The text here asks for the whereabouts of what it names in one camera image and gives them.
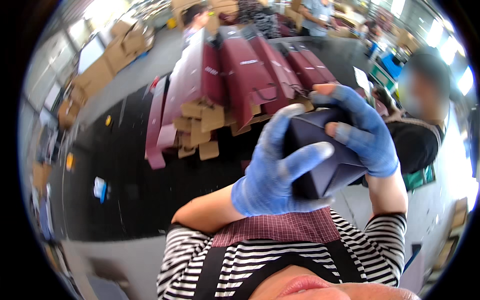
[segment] lips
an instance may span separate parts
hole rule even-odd
[[[299,291],[305,291],[313,288],[329,288],[330,284],[318,276],[302,275],[290,280],[278,297],[283,297]]]

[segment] yellow object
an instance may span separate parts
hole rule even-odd
[[[72,169],[73,162],[74,162],[73,154],[70,152],[70,153],[67,154],[67,160],[65,162],[65,166],[67,167],[67,171],[70,171]]]
[[[173,29],[175,27],[177,27],[177,22],[175,21],[174,18],[170,18],[168,21],[167,21],[167,27],[169,29]]]

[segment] blue work glove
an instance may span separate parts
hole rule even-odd
[[[382,117],[352,88],[336,84],[316,84],[309,97],[317,105],[334,104],[349,113],[353,127],[328,123],[325,133],[355,151],[368,174],[388,177],[400,166],[392,136]]]
[[[264,126],[245,176],[233,184],[233,206],[244,216],[310,212],[326,206],[332,198],[298,199],[292,182],[332,156],[334,147],[319,142],[298,149],[283,158],[283,138],[290,119],[305,112],[302,104],[280,109]]]

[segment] striped shirt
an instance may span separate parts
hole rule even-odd
[[[330,17],[335,14],[334,4],[330,1],[327,5],[324,5],[321,0],[302,0],[301,4],[309,10],[313,17],[327,23],[330,21]],[[327,34],[326,28],[310,20],[304,19],[301,25],[308,29],[311,36],[326,36]]]
[[[330,210],[330,213],[341,242],[354,261],[361,279],[397,287],[404,267],[405,215],[375,216],[362,232],[334,210]],[[193,299],[212,240],[211,235],[180,226],[168,233],[156,283],[159,299]],[[326,272],[331,272],[331,278],[338,278],[336,283],[342,283],[341,274],[324,244],[244,240],[227,247],[218,275],[215,298],[230,299],[256,270],[271,266],[289,255],[307,260],[311,267],[323,266]]]

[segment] gray floor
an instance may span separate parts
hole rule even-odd
[[[181,55],[180,41],[181,34],[178,30],[164,29],[158,32],[155,45],[149,54],[121,71],[103,91],[91,98],[81,111],[78,120],[85,124],[92,122],[126,95],[150,83],[156,75],[171,71]],[[464,159],[465,150],[453,111],[452,109],[452,119],[444,145],[435,162],[437,180],[408,194],[406,260],[411,256],[411,244],[421,242],[425,268],[433,264],[439,253],[448,232],[454,201],[466,196],[469,188],[468,162]],[[336,202],[332,207],[360,229],[365,227],[372,213],[368,190],[361,186],[347,187],[337,193]],[[83,259],[106,258],[108,255],[105,253],[108,249],[123,249],[120,251],[122,254],[115,259],[121,259],[124,265],[128,265],[122,271],[134,285],[132,299],[154,299],[155,276],[158,273],[163,252],[161,239],[152,239],[152,242],[139,240],[141,247],[127,245],[135,244],[135,241],[102,243],[102,245],[77,242],[70,243],[65,249],[71,255],[79,255]],[[138,263],[138,257],[142,258],[140,263]],[[147,276],[149,283],[145,285],[145,282],[137,278],[138,276],[139,278]]]

